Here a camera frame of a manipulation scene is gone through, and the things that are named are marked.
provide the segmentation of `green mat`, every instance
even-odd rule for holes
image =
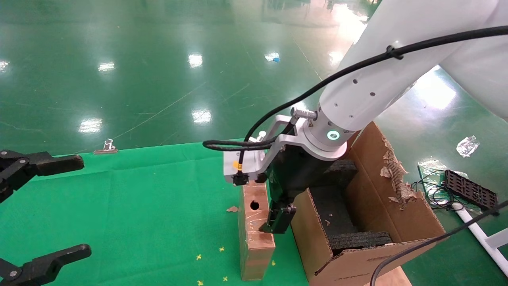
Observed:
[[[196,143],[83,159],[85,169],[36,177],[0,205],[1,258],[20,266],[89,244],[92,256],[63,267],[55,286],[308,285],[290,230],[275,236],[264,280],[241,281],[237,213],[226,212],[239,189],[224,181],[221,153]]]

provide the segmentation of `black wire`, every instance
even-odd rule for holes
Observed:
[[[263,145],[263,146],[252,146],[252,147],[222,147],[219,145],[207,145],[206,148],[221,151],[221,152],[232,152],[232,151],[254,151],[254,150],[266,150],[270,149],[272,147],[272,144],[269,145]]]
[[[419,181],[413,182],[411,184],[411,188],[414,190],[417,190],[417,185],[421,183],[423,186],[423,189],[424,189],[423,193],[425,194],[425,198],[429,202],[430,208],[432,208],[433,210],[446,209],[448,211],[455,211],[455,209],[453,208],[453,203],[461,204],[462,205],[461,210],[464,209],[465,208],[464,203],[462,201],[460,201],[460,199],[455,194],[453,194],[453,192],[450,189],[448,189],[440,184],[434,184],[431,182],[424,181],[424,179],[428,178],[430,175],[435,174],[437,172],[444,172],[444,170],[435,170],[435,171],[429,173],[425,177],[421,178]],[[433,192],[433,194],[431,196],[429,196],[429,193],[425,187],[425,184],[436,187],[435,192]],[[438,203],[438,201],[435,198],[436,193],[441,190],[444,191],[449,197],[449,200],[444,204]]]
[[[420,248],[422,248],[422,247],[425,247],[425,246],[430,245],[430,244],[432,244],[432,243],[434,243],[434,242],[438,242],[438,241],[441,241],[441,240],[443,240],[443,239],[445,239],[445,238],[447,238],[447,237],[450,237],[450,236],[452,236],[452,235],[456,234],[457,232],[459,232],[459,231],[461,231],[461,230],[465,230],[468,226],[472,225],[473,223],[478,222],[479,220],[481,220],[481,219],[483,219],[483,218],[485,218],[485,217],[487,217],[487,216],[489,216],[489,215],[491,215],[491,214],[495,213],[496,211],[498,211],[498,210],[500,210],[500,209],[502,209],[502,208],[504,208],[504,207],[506,207],[506,206],[508,206],[508,201],[504,201],[504,202],[502,202],[501,204],[499,204],[499,205],[495,206],[495,207],[494,207],[494,208],[492,208],[492,209],[489,209],[488,211],[486,211],[486,212],[484,212],[483,214],[481,214],[481,215],[479,215],[479,216],[477,216],[477,217],[473,218],[472,220],[470,220],[470,221],[466,222],[465,224],[463,224],[463,225],[461,225],[461,226],[459,226],[459,227],[457,227],[457,228],[454,228],[454,229],[453,229],[453,230],[451,230],[450,232],[447,232],[447,233],[445,233],[445,234],[443,234],[443,235],[440,235],[440,236],[438,236],[438,237],[435,237],[435,238],[433,238],[433,239],[429,239],[429,240],[427,240],[427,241],[425,241],[425,242],[423,242],[423,243],[421,243],[421,244],[419,244],[419,245],[415,245],[415,246],[413,246],[413,247],[410,247],[410,248],[408,248],[408,249],[405,249],[405,250],[403,250],[403,251],[401,251],[401,252],[397,253],[396,255],[393,255],[393,256],[391,256],[391,257],[387,258],[386,260],[384,260],[383,262],[381,262],[381,263],[380,263],[380,264],[376,267],[376,270],[374,270],[374,273],[372,274],[372,276],[371,276],[371,278],[370,278],[370,286],[375,286],[376,279],[377,279],[377,277],[379,276],[379,274],[381,273],[381,270],[382,270],[382,269],[383,269],[386,265],[388,265],[389,263],[391,263],[391,262],[393,262],[393,261],[395,261],[395,260],[397,260],[397,259],[399,259],[399,258],[401,258],[401,257],[403,257],[403,256],[405,256],[405,255],[408,255],[408,254],[410,254],[411,252],[413,252],[413,251],[415,251],[415,250],[418,250],[418,249],[420,249]]]
[[[288,134],[288,133],[289,133],[289,132],[293,129],[293,127],[294,127],[294,126],[295,126],[295,125],[294,125],[293,123],[289,122],[289,123],[286,125],[286,127],[284,128],[284,130],[281,132],[281,134]],[[241,164],[243,164],[243,153],[244,153],[244,151],[242,150],[242,151],[240,152],[240,156],[238,157],[238,164],[240,164],[240,165],[241,165]],[[241,174],[242,174],[242,171],[241,171],[241,170],[238,170],[237,174],[241,175]]]
[[[256,129],[258,127],[260,127],[261,124],[263,122],[265,122],[268,118],[270,118],[273,115],[277,114],[278,112],[290,107],[291,105],[304,100],[305,98],[311,96],[312,94],[314,94],[321,88],[325,87],[327,84],[329,84],[332,81],[334,81],[342,76],[345,76],[349,73],[352,73],[352,72],[362,69],[364,67],[367,67],[367,66],[370,66],[370,65],[373,65],[373,64],[376,64],[376,63],[379,63],[379,62],[382,62],[384,60],[388,60],[388,59],[391,59],[394,57],[400,58],[400,56],[402,56],[406,53],[409,53],[409,52],[414,52],[414,51],[418,51],[418,50],[422,50],[422,49],[426,49],[426,48],[430,48],[430,47],[435,47],[435,46],[440,46],[440,45],[445,45],[445,44],[450,44],[450,43],[455,43],[455,42],[460,42],[460,41],[465,41],[465,40],[472,40],[472,39],[479,39],[479,38],[493,37],[493,36],[501,36],[501,35],[508,35],[508,26],[498,26],[498,27],[483,28],[483,29],[478,29],[478,30],[471,30],[471,31],[466,31],[466,32],[461,32],[461,33],[456,33],[456,34],[451,34],[451,35],[446,35],[446,36],[442,36],[442,37],[437,37],[437,38],[421,41],[418,43],[414,43],[414,44],[403,46],[403,47],[396,48],[396,49],[387,50],[384,53],[375,55],[371,58],[368,58],[366,60],[358,62],[352,66],[349,66],[343,70],[340,70],[340,71],[332,74],[331,76],[329,76],[326,79],[324,79],[323,81],[319,82],[318,84],[313,86],[310,90],[306,91],[299,97],[272,109],[271,111],[269,111],[268,113],[263,115],[258,121],[256,121],[256,123],[254,123],[254,125],[247,132],[247,135],[245,136],[244,141],[247,142],[249,140],[249,138],[254,134]],[[238,163],[242,164],[242,162],[243,162],[243,151],[240,153],[240,157],[238,158]]]
[[[288,123],[281,134],[288,133],[294,124]],[[270,149],[272,144],[277,140],[277,136],[273,137],[269,140],[264,140],[261,142],[244,142],[244,141],[231,141],[231,140],[207,140],[203,142],[203,146],[208,149],[229,152],[229,151],[254,151],[254,150],[265,150]],[[231,145],[231,146],[242,146],[242,148],[231,148],[231,147],[221,147],[219,145]]]
[[[232,146],[244,146],[244,147],[250,147],[250,146],[263,146],[272,144],[277,140],[277,137],[273,137],[270,140],[264,140],[261,142],[245,142],[245,141],[231,141],[231,140],[206,140],[203,141],[203,146],[208,147],[209,145],[232,145]]]

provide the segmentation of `black foam insert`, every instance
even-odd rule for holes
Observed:
[[[358,232],[351,221],[343,193],[357,172],[353,161],[338,160],[309,187],[334,255],[392,242],[387,232]]]

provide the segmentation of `white pipe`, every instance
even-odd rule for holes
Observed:
[[[455,212],[457,212],[457,214],[464,222],[472,220],[471,215],[461,204],[453,203],[452,206],[455,209]],[[501,271],[508,277],[508,261],[497,248],[491,247],[487,243],[486,240],[488,239],[488,236],[483,232],[480,226],[477,223],[473,223],[472,225],[469,226],[469,230],[478,239],[480,244],[483,246],[483,248],[485,248],[487,253],[490,255],[490,257],[492,257],[492,259],[499,266]]]
[[[508,243],[508,228],[505,228],[502,231],[487,237],[485,241],[492,248],[502,247]]]

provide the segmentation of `cardboard box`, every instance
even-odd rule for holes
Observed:
[[[271,262],[273,234],[259,231],[270,212],[265,184],[250,181],[240,192],[238,232],[240,235],[240,272],[242,280],[260,280]]]
[[[344,193],[353,222],[360,231],[388,232],[394,243],[333,256],[310,192],[305,191],[295,199],[291,225],[310,286],[363,286],[389,256],[444,233],[423,194],[412,192],[402,181],[405,171],[375,123],[364,129],[346,158],[358,169]],[[382,274],[434,245],[392,262]]]

